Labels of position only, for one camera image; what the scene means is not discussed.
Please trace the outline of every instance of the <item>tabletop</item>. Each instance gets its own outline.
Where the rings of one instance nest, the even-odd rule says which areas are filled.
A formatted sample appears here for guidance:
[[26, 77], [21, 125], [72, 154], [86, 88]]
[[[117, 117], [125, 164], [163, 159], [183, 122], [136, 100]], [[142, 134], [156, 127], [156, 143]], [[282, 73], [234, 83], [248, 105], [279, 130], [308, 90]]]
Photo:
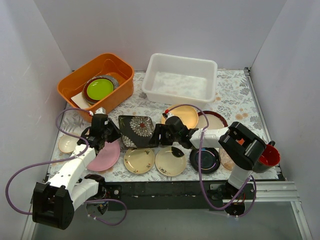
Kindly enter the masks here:
[[[133, 115], [133, 116], [149, 116], [152, 119], [153, 125], [161, 123], [161, 114], [165, 109], [170, 107], [169, 104], [163, 104], [158, 102], [151, 102], [148, 100], [147, 95], [142, 92], [141, 85], [145, 77], [145, 72], [135, 72], [133, 77], [134, 92], [131, 97], [122, 102], [114, 110], [112, 110], [108, 116], [112, 121], [119, 126], [119, 115]], [[206, 105], [202, 110], [214, 111], [222, 115], [228, 125], [237, 121], [244, 124], [248, 129], [262, 138], [265, 142], [267, 136], [265, 135], [262, 119], [256, 108], [252, 92], [249, 88], [248, 80], [246, 79], [243, 70], [225, 70], [219, 69], [217, 72], [216, 94], [215, 101]], [[76, 133], [80, 135], [82, 131], [90, 126], [90, 123], [84, 121], [79, 113], [74, 111], [67, 111], [61, 122], [62, 129], [70, 133]], [[53, 154], [51, 160], [59, 160], [69, 157], [70, 153], [63, 153], [58, 148], [59, 139], [64, 134], [59, 132], [57, 140], [54, 145]], [[101, 172], [93, 172], [85, 170], [81, 177], [87, 174], [99, 174], [105, 178], [107, 182], [152, 182], [152, 181], [198, 181], [199, 174], [191, 166], [189, 162], [189, 155], [191, 150], [185, 149], [178, 143], [174, 143], [173, 146], [181, 149], [187, 159], [187, 165], [184, 171], [178, 176], [164, 176], [162, 175], [154, 165], [148, 172], [144, 174], [134, 174], [129, 172], [124, 165], [124, 155], [127, 148], [123, 146], [120, 139], [120, 157], [115, 165], [108, 170]], [[154, 152], [157, 152], [163, 147], [155, 147]], [[48, 168], [49, 179], [52, 178], [64, 165], [64, 162], [50, 164]], [[220, 165], [218, 170], [212, 174], [202, 175], [203, 180], [226, 180], [231, 174], [230, 170], [227, 170]], [[273, 167], [264, 173], [253, 173], [256, 179], [278, 179], [277, 171]]]

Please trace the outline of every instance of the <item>pink plate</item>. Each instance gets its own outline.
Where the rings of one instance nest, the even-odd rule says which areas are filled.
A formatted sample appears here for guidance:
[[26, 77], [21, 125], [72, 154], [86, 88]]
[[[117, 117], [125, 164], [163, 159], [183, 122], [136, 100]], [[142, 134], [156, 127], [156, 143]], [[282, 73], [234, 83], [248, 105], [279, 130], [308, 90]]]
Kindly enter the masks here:
[[98, 153], [95, 159], [86, 167], [90, 171], [101, 172], [111, 168], [120, 156], [120, 145], [116, 140], [112, 143], [105, 142], [104, 148]]

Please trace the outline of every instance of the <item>floral tablecloth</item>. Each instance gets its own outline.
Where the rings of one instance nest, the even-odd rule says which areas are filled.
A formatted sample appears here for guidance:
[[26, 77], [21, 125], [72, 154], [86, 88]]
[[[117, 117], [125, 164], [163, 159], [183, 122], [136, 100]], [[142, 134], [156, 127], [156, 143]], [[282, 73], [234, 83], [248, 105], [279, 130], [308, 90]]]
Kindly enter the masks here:
[[[147, 95], [142, 92], [141, 85], [144, 79], [144, 72], [136, 72], [133, 78], [134, 93], [131, 97], [121, 103], [108, 115], [113, 122], [118, 125], [119, 115], [133, 115], [133, 116], [149, 116], [152, 119], [153, 125], [161, 122], [161, 113], [170, 105], [151, 102], [147, 99]], [[243, 70], [219, 70], [217, 73], [217, 86], [215, 101], [208, 104], [205, 109], [215, 111], [227, 120], [230, 125], [234, 121], [241, 122], [247, 126], [251, 131], [257, 134], [263, 140], [267, 140], [260, 115], [255, 107], [252, 93], [249, 89], [247, 79]], [[81, 134], [81, 132], [89, 126], [77, 111], [67, 111], [62, 120], [62, 128], [70, 133]], [[57, 141], [54, 146], [54, 151], [51, 160], [58, 160], [69, 157], [70, 154], [60, 152], [58, 148], [58, 141], [63, 136], [59, 133]], [[85, 170], [82, 177], [87, 174], [99, 174], [105, 177], [108, 182], [150, 182], [150, 181], [197, 181], [199, 180], [198, 172], [194, 170], [189, 162], [189, 155], [191, 150], [184, 149], [178, 143], [173, 146], [181, 149], [187, 158], [187, 166], [183, 173], [178, 176], [168, 177], [162, 175], [154, 165], [151, 170], [144, 174], [134, 174], [129, 172], [124, 165], [124, 155], [127, 151], [119, 139], [120, 143], [120, 157], [116, 164], [108, 170], [102, 172], [92, 172]], [[155, 154], [161, 147], [154, 148]], [[48, 168], [49, 178], [53, 177], [61, 167], [61, 163], [53, 163]], [[226, 180], [229, 178], [231, 171], [220, 165], [219, 169], [212, 174], [202, 175], [204, 180]], [[271, 168], [264, 173], [254, 173], [256, 179], [277, 179], [277, 172], [275, 168]]]

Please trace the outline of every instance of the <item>white bin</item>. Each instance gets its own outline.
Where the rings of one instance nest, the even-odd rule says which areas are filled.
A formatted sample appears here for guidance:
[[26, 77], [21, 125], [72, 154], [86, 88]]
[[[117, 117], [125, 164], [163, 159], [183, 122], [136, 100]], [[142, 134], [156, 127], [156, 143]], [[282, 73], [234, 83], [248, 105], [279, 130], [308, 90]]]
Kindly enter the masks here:
[[150, 58], [142, 91], [152, 102], [204, 108], [215, 100], [217, 69], [212, 60], [155, 53]]

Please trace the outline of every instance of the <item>cup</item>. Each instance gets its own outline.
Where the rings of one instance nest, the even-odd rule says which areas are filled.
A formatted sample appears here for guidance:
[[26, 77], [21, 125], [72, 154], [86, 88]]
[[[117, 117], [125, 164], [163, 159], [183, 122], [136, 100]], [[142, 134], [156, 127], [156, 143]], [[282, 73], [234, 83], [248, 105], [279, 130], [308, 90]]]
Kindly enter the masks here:
[[271, 141], [266, 145], [266, 149], [263, 151], [259, 160], [255, 163], [253, 171], [255, 173], [261, 174], [268, 169], [274, 167], [280, 162], [280, 153], [274, 147], [275, 142]]

